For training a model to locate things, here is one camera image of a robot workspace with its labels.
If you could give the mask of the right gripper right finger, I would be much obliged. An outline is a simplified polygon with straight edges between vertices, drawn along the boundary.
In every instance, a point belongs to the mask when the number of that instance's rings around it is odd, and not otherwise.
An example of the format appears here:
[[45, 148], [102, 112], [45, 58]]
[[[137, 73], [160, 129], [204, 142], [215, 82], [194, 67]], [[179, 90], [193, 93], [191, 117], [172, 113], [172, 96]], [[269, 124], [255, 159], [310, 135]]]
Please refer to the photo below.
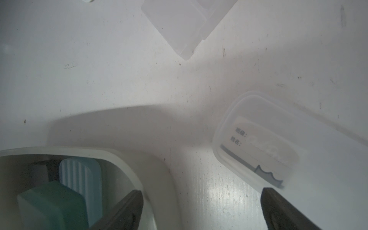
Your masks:
[[271, 187], [262, 190], [261, 207], [269, 230], [320, 229]]

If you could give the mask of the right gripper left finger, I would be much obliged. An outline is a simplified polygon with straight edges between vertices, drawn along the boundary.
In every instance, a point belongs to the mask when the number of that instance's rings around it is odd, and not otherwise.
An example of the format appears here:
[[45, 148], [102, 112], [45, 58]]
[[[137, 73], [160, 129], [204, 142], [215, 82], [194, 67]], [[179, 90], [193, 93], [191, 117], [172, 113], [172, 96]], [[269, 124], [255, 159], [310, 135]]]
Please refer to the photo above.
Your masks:
[[137, 230], [144, 205], [143, 194], [132, 190], [89, 230]]

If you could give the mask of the light blue pencil case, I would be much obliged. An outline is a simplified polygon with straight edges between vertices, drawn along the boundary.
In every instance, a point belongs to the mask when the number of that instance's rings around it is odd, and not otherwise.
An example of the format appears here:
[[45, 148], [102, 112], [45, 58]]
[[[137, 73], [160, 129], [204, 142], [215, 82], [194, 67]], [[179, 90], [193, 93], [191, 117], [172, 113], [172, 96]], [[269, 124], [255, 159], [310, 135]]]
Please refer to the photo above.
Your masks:
[[102, 171], [97, 160], [72, 157], [59, 164], [59, 182], [85, 199], [89, 226], [103, 216]]

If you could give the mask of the clear frosted pencil case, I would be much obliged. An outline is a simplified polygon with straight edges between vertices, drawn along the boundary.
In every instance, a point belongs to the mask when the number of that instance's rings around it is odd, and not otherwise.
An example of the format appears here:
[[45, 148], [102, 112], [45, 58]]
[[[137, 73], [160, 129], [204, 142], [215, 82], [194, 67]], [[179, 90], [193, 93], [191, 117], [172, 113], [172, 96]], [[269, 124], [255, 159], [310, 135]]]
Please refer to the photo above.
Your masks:
[[256, 191], [270, 187], [323, 230], [368, 227], [368, 143], [290, 102], [250, 91], [213, 137], [216, 158]]

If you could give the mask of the dark green pencil case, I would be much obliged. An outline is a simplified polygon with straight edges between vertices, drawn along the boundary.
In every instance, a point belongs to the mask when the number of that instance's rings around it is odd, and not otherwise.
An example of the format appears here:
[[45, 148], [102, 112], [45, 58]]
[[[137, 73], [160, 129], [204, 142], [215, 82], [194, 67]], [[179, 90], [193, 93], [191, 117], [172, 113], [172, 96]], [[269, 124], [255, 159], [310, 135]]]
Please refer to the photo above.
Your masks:
[[87, 230], [83, 196], [53, 181], [17, 196], [24, 230]]

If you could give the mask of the clear pencil case with label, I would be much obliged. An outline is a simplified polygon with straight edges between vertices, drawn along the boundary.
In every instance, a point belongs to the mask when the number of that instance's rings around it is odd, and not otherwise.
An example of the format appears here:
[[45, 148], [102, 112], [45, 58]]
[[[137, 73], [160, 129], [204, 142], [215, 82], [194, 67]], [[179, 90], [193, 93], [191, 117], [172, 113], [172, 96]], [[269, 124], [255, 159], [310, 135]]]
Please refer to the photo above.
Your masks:
[[182, 59], [189, 60], [236, 1], [145, 1], [141, 7], [152, 25]]

